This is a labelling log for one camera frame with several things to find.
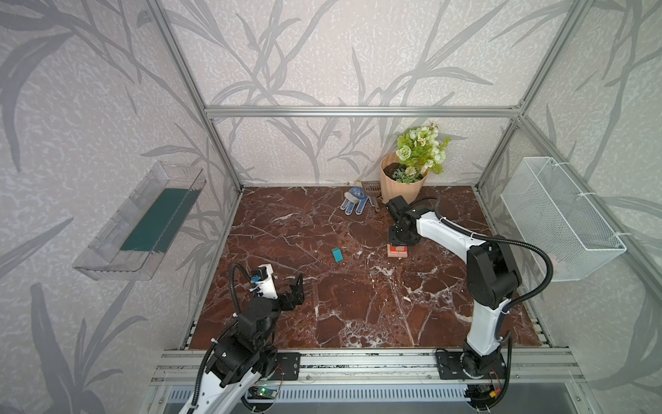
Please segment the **teal block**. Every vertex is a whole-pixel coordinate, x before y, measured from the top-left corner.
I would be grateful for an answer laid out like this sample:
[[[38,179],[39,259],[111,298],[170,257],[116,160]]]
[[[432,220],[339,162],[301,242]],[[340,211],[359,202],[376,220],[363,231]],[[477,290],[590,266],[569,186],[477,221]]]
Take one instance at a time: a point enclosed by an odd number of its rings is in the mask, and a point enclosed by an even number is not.
[[[334,259],[336,262],[342,262],[343,261],[343,255],[341,253],[341,250],[339,248],[333,248],[332,249],[332,254],[334,256]]]

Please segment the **pink block front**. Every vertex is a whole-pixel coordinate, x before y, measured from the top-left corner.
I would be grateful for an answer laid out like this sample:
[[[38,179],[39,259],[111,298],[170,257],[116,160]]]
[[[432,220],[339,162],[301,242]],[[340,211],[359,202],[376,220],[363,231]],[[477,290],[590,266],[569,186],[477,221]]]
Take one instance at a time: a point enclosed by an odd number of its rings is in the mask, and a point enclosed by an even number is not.
[[[389,252],[387,252],[387,255],[388,255],[388,257],[392,257],[392,258],[407,258],[408,257],[407,252],[399,252],[399,251],[396,251],[396,252],[389,251]]]

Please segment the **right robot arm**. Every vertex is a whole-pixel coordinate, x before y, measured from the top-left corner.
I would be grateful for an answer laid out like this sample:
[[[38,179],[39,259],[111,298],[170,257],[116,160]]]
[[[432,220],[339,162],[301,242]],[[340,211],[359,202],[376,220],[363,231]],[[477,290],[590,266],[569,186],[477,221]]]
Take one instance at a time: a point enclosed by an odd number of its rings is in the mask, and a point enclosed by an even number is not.
[[[541,248],[525,241],[475,233],[443,217],[436,210],[408,203],[402,196],[391,199],[386,209],[394,220],[389,242],[395,247],[412,247],[427,238],[460,257],[467,265],[468,291],[473,299],[472,325],[459,356],[451,364],[464,376],[481,379],[502,362],[501,328],[516,305],[542,293],[553,279],[553,262]],[[512,247],[525,248],[545,264],[545,277],[532,291],[515,298],[522,284]]]

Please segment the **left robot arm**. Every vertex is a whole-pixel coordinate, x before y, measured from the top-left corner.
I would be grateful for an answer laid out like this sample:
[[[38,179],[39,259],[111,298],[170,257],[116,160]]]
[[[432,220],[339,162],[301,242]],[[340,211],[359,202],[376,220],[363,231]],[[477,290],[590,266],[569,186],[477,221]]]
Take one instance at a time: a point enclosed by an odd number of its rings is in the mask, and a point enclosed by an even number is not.
[[[273,340],[281,313],[305,301],[303,275],[288,293],[277,293],[270,264],[250,273],[236,263],[229,269],[229,293],[234,319],[211,340],[182,413],[229,413],[239,402],[252,413],[266,413],[281,391],[256,384],[274,374],[280,383],[286,378]]]

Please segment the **beige flower pot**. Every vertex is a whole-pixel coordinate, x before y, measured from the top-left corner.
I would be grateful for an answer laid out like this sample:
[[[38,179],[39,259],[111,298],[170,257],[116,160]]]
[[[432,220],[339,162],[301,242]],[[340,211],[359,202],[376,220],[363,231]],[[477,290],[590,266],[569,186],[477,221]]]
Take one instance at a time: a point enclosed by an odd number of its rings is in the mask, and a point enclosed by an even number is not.
[[[389,167],[389,165],[399,162],[398,157],[394,152],[386,155],[380,163],[380,185],[381,185],[381,196],[384,204],[387,204],[392,198],[397,196],[402,196],[407,203],[413,203],[421,191],[423,185],[425,184],[428,174],[424,174],[423,178],[413,184],[399,183],[394,179],[391,179],[384,169]]]

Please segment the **small brown rake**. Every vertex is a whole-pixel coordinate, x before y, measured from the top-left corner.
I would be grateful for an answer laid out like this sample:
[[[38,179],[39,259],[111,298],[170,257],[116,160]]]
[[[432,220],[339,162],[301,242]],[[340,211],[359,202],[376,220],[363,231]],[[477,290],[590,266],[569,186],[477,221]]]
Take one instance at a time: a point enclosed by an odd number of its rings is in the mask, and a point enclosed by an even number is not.
[[[361,186],[365,196],[369,199],[371,205],[374,207],[375,212],[380,212],[379,198],[381,196],[381,185],[379,181],[370,180],[362,181]]]

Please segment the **blue white garden glove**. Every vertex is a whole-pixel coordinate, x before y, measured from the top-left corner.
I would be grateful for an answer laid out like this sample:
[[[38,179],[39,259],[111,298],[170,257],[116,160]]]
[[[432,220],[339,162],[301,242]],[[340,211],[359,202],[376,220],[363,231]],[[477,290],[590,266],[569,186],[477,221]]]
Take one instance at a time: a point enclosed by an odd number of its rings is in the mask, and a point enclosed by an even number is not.
[[[361,186],[352,187],[343,194],[343,197],[341,210],[348,216],[353,212],[356,215],[361,215],[367,205],[375,206],[373,198],[368,196]]]

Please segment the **left controller board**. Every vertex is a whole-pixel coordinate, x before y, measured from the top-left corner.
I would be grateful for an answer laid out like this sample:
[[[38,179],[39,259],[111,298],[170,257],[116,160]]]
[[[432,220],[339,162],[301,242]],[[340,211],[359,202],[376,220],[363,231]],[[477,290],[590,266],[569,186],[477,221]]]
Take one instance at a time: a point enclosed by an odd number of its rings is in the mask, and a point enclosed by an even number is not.
[[[280,391],[280,386],[255,385],[248,389],[249,400],[275,400]]]

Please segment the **green white artificial flowers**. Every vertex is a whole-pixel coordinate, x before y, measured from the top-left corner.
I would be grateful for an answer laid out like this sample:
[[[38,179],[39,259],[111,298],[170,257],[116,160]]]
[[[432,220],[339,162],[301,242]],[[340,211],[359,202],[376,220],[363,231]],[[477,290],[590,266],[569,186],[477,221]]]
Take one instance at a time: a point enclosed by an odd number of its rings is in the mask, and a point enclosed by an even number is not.
[[[450,137],[439,139],[439,127],[433,122],[408,129],[397,139],[398,165],[391,178],[398,183],[413,184],[427,174],[442,174],[451,141]]]

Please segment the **green mat in tray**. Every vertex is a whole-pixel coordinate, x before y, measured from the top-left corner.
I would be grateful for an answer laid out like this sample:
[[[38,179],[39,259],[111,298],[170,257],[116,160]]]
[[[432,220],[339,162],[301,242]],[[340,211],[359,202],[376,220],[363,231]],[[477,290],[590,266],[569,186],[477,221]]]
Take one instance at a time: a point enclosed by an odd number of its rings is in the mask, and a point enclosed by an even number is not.
[[[164,189],[120,250],[160,254],[167,252],[201,192],[178,188]]]

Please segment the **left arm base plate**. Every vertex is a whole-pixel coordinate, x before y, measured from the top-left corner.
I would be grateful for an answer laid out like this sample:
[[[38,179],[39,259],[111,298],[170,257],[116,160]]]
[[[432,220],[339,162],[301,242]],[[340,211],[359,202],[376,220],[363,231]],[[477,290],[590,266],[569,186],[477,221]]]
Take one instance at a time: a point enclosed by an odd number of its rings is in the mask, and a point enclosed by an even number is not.
[[[277,367],[283,372],[284,381],[297,381],[301,368],[302,354],[299,352],[277,353]]]

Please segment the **aluminium front rail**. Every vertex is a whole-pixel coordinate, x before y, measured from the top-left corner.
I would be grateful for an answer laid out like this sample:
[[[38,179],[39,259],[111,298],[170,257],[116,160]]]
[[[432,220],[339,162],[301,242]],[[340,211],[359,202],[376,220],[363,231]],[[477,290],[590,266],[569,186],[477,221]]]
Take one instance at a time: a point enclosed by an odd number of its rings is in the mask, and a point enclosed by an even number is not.
[[[317,348],[300,354],[298,379],[286,385],[443,383],[432,348]],[[150,386],[191,386],[202,357],[199,350],[164,352]],[[584,381],[568,348],[513,349],[513,384]]]

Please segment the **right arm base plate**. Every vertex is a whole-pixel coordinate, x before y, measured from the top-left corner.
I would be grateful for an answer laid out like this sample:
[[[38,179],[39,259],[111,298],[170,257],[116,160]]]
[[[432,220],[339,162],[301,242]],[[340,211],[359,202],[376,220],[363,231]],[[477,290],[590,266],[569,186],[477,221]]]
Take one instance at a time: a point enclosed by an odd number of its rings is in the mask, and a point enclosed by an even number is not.
[[[479,355],[469,348],[462,351],[438,348],[434,358],[441,380],[486,380],[492,372],[503,380],[508,367],[501,348],[489,355]]]

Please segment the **clear plastic wall tray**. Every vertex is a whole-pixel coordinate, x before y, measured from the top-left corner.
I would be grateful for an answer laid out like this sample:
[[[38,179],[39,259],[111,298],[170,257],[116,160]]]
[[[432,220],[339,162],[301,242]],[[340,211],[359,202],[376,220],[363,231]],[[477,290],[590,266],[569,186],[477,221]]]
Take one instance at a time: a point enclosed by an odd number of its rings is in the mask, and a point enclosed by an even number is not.
[[[206,183],[201,167],[156,162],[73,268],[99,281],[153,279]]]

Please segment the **aluminium frame crossbar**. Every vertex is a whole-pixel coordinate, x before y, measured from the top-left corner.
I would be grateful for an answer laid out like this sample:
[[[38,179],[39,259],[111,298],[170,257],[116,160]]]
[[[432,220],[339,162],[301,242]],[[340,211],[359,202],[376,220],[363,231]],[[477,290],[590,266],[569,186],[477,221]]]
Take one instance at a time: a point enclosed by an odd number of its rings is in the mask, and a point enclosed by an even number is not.
[[[512,118],[508,106],[210,106],[208,118],[224,117],[496,117]]]

